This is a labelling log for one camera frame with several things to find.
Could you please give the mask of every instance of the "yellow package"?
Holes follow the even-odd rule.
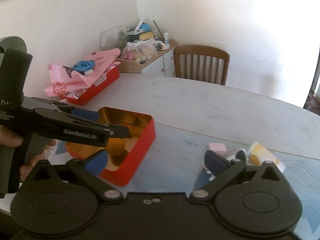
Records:
[[[251,145],[248,154],[250,161],[257,166],[260,166],[265,161],[272,161],[276,164],[281,172],[284,172],[285,170],[285,165],[283,162],[281,162],[276,156],[274,156],[258,142],[254,142]]]

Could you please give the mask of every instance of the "screw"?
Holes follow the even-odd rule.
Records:
[[[118,198],[121,196],[121,193],[117,190],[111,189],[104,193],[107,198]]]
[[[152,204],[152,201],[150,199],[145,199],[143,201],[143,203],[146,204],[146,205],[150,205],[150,204]]]
[[[159,203],[159,202],[161,202],[161,198],[155,197],[155,198],[152,199],[152,201],[154,203]]]
[[[193,194],[193,196],[196,197],[196,198],[205,198],[205,197],[209,196],[209,193],[206,192],[206,191],[203,190],[203,189],[197,189],[197,190],[195,190],[192,194]]]

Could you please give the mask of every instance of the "pink sponge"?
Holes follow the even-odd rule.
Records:
[[[209,143],[209,150],[214,151],[222,157],[226,157],[227,149],[223,143]]]

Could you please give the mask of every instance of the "white wall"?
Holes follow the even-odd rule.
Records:
[[[320,45],[320,0],[137,0],[180,45],[230,55],[227,85],[303,107]]]
[[[99,50],[102,31],[138,21],[136,0],[0,0],[0,37],[20,36],[34,56],[27,96],[46,97],[48,64],[72,66]]]

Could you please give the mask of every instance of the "wooden shelf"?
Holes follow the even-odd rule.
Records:
[[[150,65],[152,62],[156,61],[158,58],[162,57],[164,54],[166,54],[170,50],[176,48],[177,46],[178,46],[178,42],[176,40],[170,40],[169,49],[157,50],[157,55],[142,65],[140,65],[138,62],[133,61],[133,60],[119,59],[119,61],[121,62],[121,64],[118,66],[119,72],[120,73],[141,74],[142,69],[144,69],[146,66]]]

